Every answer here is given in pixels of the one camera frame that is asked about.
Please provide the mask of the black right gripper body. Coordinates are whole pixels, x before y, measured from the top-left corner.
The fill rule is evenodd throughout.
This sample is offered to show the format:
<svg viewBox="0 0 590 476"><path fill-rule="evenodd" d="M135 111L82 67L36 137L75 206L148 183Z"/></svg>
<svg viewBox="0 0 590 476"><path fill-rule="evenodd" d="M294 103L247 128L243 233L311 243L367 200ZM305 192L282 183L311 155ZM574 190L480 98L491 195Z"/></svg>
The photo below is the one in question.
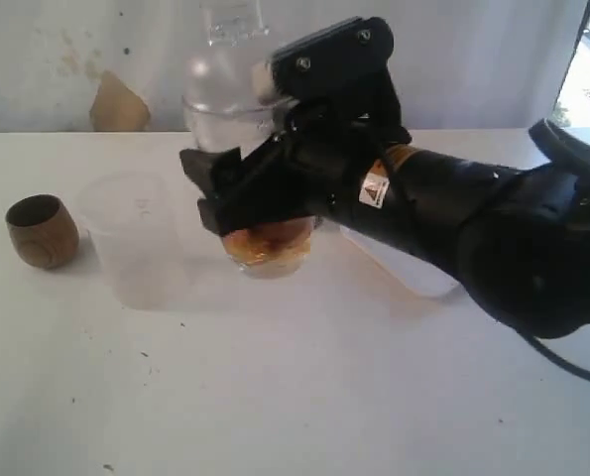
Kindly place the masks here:
<svg viewBox="0 0 590 476"><path fill-rule="evenodd" d="M364 162L411 138L388 70L394 34L380 17L355 17L287 46L277 79L293 95L279 131L288 193L319 214Z"/></svg>

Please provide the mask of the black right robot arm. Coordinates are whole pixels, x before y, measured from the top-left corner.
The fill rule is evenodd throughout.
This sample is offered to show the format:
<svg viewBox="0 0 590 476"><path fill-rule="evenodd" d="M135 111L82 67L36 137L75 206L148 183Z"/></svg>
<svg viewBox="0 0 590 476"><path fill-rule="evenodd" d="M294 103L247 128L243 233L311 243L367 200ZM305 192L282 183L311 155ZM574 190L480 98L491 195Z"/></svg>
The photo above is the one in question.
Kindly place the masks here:
<svg viewBox="0 0 590 476"><path fill-rule="evenodd" d="M394 36L356 17L276 50L272 88L295 106L248 156L179 154L203 226L225 236L318 215L422 259L521 333L590 324L590 146L549 120L528 169L414 148L388 61Z"/></svg>

